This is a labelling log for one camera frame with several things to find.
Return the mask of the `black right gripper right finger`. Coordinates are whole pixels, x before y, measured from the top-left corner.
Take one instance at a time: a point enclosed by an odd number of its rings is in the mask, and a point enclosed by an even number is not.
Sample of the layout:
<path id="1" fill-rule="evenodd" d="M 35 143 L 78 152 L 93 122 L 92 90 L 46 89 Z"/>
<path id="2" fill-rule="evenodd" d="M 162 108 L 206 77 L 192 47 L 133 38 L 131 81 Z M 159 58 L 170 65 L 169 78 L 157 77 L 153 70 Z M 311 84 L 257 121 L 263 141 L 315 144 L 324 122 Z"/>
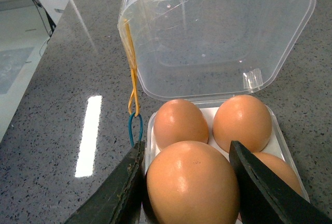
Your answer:
<path id="1" fill-rule="evenodd" d="M 229 161 L 240 188 L 243 223 L 331 223 L 239 141 L 231 142 Z"/>

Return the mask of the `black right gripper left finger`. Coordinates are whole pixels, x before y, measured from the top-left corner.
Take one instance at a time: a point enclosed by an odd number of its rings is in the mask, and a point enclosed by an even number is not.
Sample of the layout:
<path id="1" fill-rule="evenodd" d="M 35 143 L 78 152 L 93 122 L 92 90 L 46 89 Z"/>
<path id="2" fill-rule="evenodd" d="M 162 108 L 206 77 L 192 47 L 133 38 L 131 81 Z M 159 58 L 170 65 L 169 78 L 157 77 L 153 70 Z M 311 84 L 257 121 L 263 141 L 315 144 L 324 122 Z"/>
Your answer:
<path id="1" fill-rule="evenodd" d="M 145 143 L 137 142 L 66 223 L 139 223 Z"/>

